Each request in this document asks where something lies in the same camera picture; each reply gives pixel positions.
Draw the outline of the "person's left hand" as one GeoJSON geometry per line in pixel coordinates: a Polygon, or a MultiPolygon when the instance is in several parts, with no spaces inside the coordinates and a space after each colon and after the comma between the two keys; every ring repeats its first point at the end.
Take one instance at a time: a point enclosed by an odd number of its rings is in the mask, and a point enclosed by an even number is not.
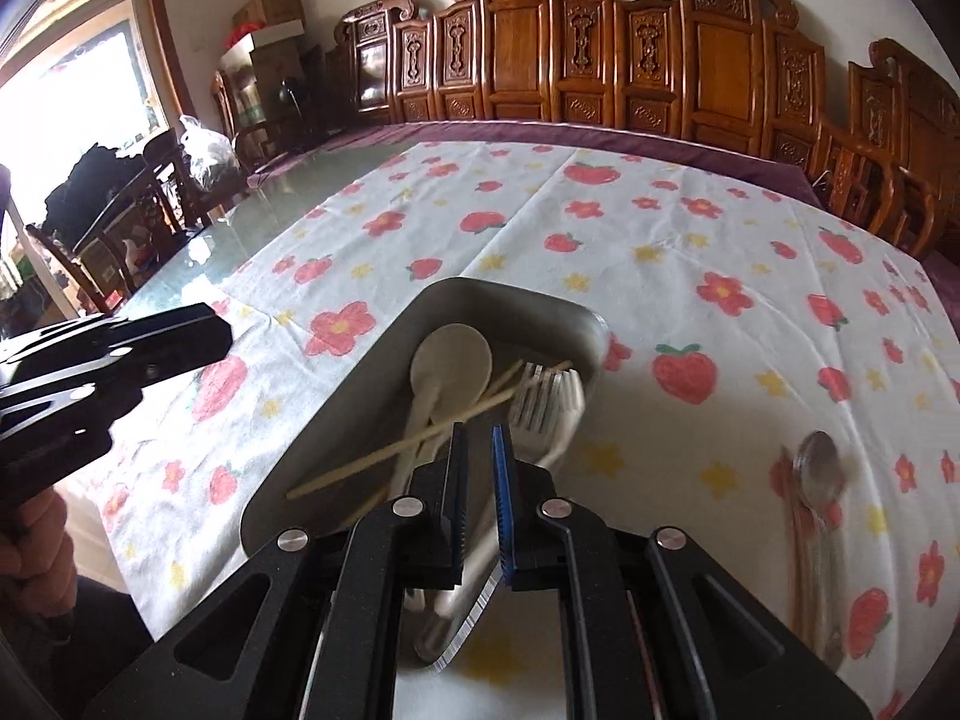
{"type": "Polygon", "coordinates": [[[2,530],[2,578],[21,611],[64,616],[75,608],[78,572],[67,533],[67,504],[53,488],[7,515],[2,530]]]}

